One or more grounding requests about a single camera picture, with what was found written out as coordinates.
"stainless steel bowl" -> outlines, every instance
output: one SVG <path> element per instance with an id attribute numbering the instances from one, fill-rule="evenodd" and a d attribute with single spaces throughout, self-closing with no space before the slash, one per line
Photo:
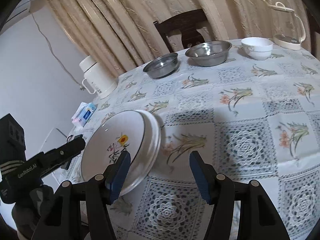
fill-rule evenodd
<path id="1" fill-rule="evenodd" d="M 169 76 L 177 70 L 178 54 L 169 53 L 149 62 L 144 68 L 143 72 L 147 73 L 153 79 L 163 78 Z"/>
<path id="2" fill-rule="evenodd" d="M 200 66 L 216 66 L 227 60 L 231 47 L 228 41 L 209 41 L 191 47 L 186 51 L 186 56 Z"/>

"blue gripper pad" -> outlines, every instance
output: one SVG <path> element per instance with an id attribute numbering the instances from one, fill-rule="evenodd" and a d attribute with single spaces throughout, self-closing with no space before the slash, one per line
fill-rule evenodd
<path id="1" fill-rule="evenodd" d="M 212 203 L 210 188 L 214 186 L 214 174 L 208 169 L 208 164 L 204 163 L 198 151 L 193 151 L 189 156 L 189 165 L 196 180 L 201 197 L 209 204 Z"/>
<path id="2" fill-rule="evenodd" d="M 112 204 L 121 192 L 125 178 L 127 177 L 131 163 L 130 153 L 123 150 L 112 169 L 108 173 L 105 186 L 110 190 L 109 201 Z"/>

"curtain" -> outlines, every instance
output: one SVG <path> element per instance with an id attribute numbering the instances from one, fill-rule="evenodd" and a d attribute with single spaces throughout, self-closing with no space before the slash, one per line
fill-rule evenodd
<path id="1" fill-rule="evenodd" d="M 267 4 L 277 1 L 301 17 L 307 32 L 303 47 L 309 50 L 308 20 L 301 0 L 47 0 L 71 41 L 115 77 L 169 52 L 154 21 L 202 8 L 208 22 L 198 28 L 205 41 L 271 38 Z M 177 31 L 169 33 L 175 51 L 183 49 L 180 36 Z"/>

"floral tablecloth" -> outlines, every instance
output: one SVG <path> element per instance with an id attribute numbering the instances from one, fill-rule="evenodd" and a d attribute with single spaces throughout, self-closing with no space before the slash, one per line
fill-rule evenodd
<path id="1" fill-rule="evenodd" d="M 95 99 L 81 130 L 86 141 L 114 114 L 153 113 L 162 127 L 157 160 L 134 190 L 108 207 L 117 239 L 203 239 L 212 206 L 202 200 L 188 164 L 204 162 L 232 180 L 257 179 L 279 211 L 291 239 L 305 239 L 320 216 L 320 62 L 308 51 L 274 46 L 265 61 L 245 55 L 240 40 L 225 63 L 199 67 L 179 52 L 180 68 L 152 80 L 140 66 L 117 89 Z M 82 155 L 60 182 L 83 181 Z M 239 203 L 230 239 L 236 239 Z"/>

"white ceramic plate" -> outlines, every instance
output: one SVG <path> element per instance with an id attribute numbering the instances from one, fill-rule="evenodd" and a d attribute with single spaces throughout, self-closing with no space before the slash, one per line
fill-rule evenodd
<path id="1" fill-rule="evenodd" d="M 134 162 L 131 163 L 120 196 L 133 190 L 144 180 L 156 160 L 161 143 L 160 126 L 153 114 L 145 110 L 135 111 L 139 112 L 144 118 L 145 136 Z"/>
<path id="2" fill-rule="evenodd" d="M 124 111 L 106 120 L 87 143 L 81 160 L 81 172 L 85 181 L 118 159 L 126 148 L 131 162 L 135 159 L 143 141 L 145 121 L 136 111 Z"/>

